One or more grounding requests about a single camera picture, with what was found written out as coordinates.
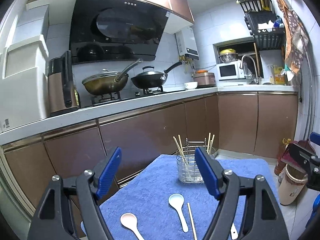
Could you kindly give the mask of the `chrome kitchen faucet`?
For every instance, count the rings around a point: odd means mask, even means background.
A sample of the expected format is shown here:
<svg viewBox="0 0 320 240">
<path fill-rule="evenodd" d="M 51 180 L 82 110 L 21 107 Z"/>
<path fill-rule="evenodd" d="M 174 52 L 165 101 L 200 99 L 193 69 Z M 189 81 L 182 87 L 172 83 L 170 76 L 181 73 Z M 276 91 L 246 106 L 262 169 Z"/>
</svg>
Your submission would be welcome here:
<svg viewBox="0 0 320 240">
<path fill-rule="evenodd" d="M 244 78 L 251 80 L 251 84 L 259 84 L 259 76 L 255 60 L 251 55 L 244 54 L 241 58 L 240 69 L 244 72 Z"/>
</svg>

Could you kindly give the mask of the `glass pot with yellow lid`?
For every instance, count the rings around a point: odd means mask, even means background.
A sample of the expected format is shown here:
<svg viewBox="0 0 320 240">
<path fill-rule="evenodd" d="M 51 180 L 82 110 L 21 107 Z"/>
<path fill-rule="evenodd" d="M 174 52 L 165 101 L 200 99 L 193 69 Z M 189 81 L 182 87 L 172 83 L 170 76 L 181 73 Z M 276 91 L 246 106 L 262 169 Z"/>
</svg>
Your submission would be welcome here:
<svg viewBox="0 0 320 240">
<path fill-rule="evenodd" d="M 236 50 L 232 48 L 224 49 L 219 52 L 219 59 L 221 63 L 229 63 L 236 61 L 238 59 L 238 54 L 236 53 Z"/>
</svg>

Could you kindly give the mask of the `clear plastic utensil holder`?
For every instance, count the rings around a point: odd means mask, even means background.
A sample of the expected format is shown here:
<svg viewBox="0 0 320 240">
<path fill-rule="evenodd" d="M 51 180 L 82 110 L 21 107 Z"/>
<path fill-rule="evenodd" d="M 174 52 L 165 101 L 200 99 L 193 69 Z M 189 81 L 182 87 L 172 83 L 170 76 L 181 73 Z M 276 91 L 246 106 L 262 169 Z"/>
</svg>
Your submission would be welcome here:
<svg viewBox="0 0 320 240">
<path fill-rule="evenodd" d="M 179 140 L 179 146 L 176 151 L 176 163 L 180 182 L 185 184 L 203 183 L 203 178 L 196 165 L 195 150 L 198 147 L 204 147 L 207 154 L 215 158 L 216 150 L 213 147 L 214 139 L 215 135 L 209 133 L 209 138 L 205 138 L 203 141 L 192 141 L 186 138 L 183 145 L 181 140 Z"/>
</svg>

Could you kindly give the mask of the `white refrigerator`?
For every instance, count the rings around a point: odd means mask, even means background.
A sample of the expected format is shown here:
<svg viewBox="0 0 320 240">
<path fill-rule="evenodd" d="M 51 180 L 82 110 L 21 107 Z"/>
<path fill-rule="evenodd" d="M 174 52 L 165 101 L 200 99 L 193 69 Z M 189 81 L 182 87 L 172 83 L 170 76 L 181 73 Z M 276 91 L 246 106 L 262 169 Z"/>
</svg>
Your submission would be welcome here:
<svg viewBox="0 0 320 240">
<path fill-rule="evenodd" d="M 1 52 L 1 132 L 49 116 L 48 5 L 24 11 L 16 23 Z"/>
</svg>

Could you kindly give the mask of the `wooden chopstick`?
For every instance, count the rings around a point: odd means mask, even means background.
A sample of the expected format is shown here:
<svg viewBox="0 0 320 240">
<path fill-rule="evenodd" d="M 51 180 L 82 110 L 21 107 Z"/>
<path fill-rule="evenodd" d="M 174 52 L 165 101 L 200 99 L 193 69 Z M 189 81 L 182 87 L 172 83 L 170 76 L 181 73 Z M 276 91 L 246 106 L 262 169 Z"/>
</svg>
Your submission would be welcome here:
<svg viewBox="0 0 320 240">
<path fill-rule="evenodd" d="M 190 217 L 190 222 L 191 222 L 191 229 L 192 229 L 192 232 L 193 232 L 193 239 L 197 240 L 197 234 L 196 234 L 196 230 L 195 230 L 193 214 L 192 214 L 191 206 L 190 206 L 189 202 L 187 202 L 187 207 L 188 207 L 188 212 L 189 212 L 189 217 Z"/>
</svg>

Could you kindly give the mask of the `light blue ceramic spoon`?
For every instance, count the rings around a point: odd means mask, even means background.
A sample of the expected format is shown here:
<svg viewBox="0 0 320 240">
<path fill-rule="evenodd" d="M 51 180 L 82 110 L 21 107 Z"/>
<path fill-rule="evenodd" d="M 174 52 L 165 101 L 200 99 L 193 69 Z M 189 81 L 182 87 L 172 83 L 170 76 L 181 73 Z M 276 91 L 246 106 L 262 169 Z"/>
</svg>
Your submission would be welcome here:
<svg viewBox="0 0 320 240">
<path fill-rule="evenodd" d="M 188 232 L 189 231 L 188 225 L 186 223 L 185 217 L 182 212 L 182 207 L 184 204 L 184 197 L 181 194 L 175 193 L 169 197 L 168 202 L 169 202 L 169 205 L 177 211 L 177 214 L 178 214 L 179 219 L 181 221 L 181 226 L 182 226 L 183 232 L 185 232 L 185 233 Z"/>
</svg>

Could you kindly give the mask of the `black wall dish rack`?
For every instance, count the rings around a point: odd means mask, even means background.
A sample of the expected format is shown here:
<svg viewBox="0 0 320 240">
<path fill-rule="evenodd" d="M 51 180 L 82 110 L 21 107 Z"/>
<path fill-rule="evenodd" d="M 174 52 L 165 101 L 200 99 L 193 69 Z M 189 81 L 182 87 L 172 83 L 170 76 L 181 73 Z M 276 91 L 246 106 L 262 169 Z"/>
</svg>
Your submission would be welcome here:
<svg viewBox="0 0 320 240">
<path fill-rule="evenodd" d="M 280 49 L 285 40 L 285 28 L 274 12 L 271 0 L 237 0 L 244 20 L 259 50 Z"/>
</svg>

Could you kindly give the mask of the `white bowl on counter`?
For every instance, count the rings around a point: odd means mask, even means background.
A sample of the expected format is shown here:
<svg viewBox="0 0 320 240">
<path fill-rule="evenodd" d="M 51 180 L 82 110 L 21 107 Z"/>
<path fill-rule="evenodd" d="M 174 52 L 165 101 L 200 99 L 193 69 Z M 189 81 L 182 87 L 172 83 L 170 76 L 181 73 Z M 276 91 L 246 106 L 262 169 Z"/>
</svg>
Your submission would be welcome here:
<svg viewBox="0 0 320 240">
<path fill-rule="evenodd" d="M 186 90 L 192 90 L 192 89 L 196 89 L 198 86 L 198 83 L 196 81 L 194 82 L 186 82 L 184 84 L 184 87 Z"/>
</svg>

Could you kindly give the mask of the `gas stove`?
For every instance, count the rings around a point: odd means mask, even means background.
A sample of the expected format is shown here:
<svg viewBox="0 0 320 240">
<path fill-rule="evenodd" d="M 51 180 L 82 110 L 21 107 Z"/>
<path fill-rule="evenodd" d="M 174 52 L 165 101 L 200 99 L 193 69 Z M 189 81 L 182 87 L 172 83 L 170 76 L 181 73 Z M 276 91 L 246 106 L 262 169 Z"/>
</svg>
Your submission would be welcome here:
<svg viewBox="0 0 320 240">
<path fill-rule="evenodd" d="M 100 96 L 92 96 L 92 106 L 105 105 L 108 103 L 142 98 L 146 96 L 164 94 L 162 87 L 147 88 L 147 89 L 125 89 L 119 92 L 112 92 Z"/>
</svg>

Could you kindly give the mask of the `black range hood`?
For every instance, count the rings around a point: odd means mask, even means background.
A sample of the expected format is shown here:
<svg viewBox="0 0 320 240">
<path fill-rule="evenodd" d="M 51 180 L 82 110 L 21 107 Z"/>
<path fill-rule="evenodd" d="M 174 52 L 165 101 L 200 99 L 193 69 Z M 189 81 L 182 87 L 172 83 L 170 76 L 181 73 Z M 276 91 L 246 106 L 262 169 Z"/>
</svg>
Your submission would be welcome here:
<svg viewBox="0 0 320 240">
<path fill-rule="evenodd" d="M 69 36 L 72 62 L 153 61 L 169 15 L 137 0 L 76 0 Z"/>
</svg>

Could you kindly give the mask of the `beige floor container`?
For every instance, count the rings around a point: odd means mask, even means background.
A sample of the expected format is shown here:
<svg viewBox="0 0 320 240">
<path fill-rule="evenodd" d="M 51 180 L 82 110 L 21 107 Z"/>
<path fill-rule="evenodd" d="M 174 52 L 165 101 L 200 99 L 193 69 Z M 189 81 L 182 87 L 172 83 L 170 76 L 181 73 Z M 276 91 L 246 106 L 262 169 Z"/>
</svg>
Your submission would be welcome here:
<svg viewBox="0 0 320 240">
<path fill-rule="evenodd" d="M 287 206 L 293 203 L 308 181 L 305 172 L 300 172 L 290 165 L 286 165 L 282 172 L 282 180 L 278 188 L 281 205 Z"/>
</svg>

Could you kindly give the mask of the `hanging patterned cloth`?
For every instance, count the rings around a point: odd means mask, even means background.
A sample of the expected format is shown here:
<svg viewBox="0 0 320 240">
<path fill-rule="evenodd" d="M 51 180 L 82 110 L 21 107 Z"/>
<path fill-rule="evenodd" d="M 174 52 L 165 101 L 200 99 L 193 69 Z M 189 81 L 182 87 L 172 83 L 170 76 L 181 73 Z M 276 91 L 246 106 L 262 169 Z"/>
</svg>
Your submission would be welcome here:
<svg viewBox="0 0 320 240">
<path fill-rule="evenodd" d="M 309 38 L 305 28 L 293 9 L 284 0 L 277 0 L 278 7 L 283 13 L 283 24 L 286 34 L 285 69 L 297 75 L 303 63 Z"/>
</svg>

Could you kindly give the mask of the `white microwave oven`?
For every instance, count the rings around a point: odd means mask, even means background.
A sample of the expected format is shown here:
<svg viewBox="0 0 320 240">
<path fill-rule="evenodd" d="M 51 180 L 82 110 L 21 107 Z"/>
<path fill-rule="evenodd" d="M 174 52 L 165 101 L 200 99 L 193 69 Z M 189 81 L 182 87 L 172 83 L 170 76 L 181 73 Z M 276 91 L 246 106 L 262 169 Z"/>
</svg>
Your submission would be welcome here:
<svg viewBox="0 0 320 240">
<path fill-rule="evenodd" d="M 244 70 L 240 68 L 240 60 L 229 63 L 217 64 L 217 75 L 219 81 L 244 79 Z"/>
</svg>

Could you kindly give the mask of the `white water heater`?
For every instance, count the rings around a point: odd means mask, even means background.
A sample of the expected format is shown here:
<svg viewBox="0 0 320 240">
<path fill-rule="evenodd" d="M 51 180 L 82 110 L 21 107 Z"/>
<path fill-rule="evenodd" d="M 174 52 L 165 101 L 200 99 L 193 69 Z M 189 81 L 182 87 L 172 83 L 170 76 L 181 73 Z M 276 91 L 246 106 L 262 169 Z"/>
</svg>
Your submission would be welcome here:
<svg viewBox="0 0 320 240">
<path fill-rule="evenodd" d="M 179 55 L 185 58 L 199 60 L 193 29 L 191 27 L 185 27 L 175 33 L 175 36 Z"/>
</svg>

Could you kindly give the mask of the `orange oil bottle on floor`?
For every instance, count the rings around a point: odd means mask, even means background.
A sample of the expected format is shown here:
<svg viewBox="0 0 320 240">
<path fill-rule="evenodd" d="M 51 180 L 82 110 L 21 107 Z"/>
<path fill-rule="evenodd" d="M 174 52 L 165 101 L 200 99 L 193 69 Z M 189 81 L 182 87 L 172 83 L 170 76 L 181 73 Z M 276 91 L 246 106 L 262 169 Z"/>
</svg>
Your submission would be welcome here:
<svg viewBox="0 0 320 240">
<path fill-rule="evenodd" d="M 279 151 L 278 151 L 278 155 L 277 155 L 277 164 L 275 165 L 275 168 L 274 168 L 274 174 L 276 176 L 280 175 L 280 173 L 282 172 L 283 168 L 285 167 L 286 163 L 283 162 L 281 160 L 281 158 L 283 157 L 285 151 L 286 151 L 286 148 L 287 146 L 289 145 L 289 143 L 291 142 L 292 140 L 290 138 L 284 138 L 282 140 L 282 144 L 280 145 L 279 147 Z"/>
</svg>

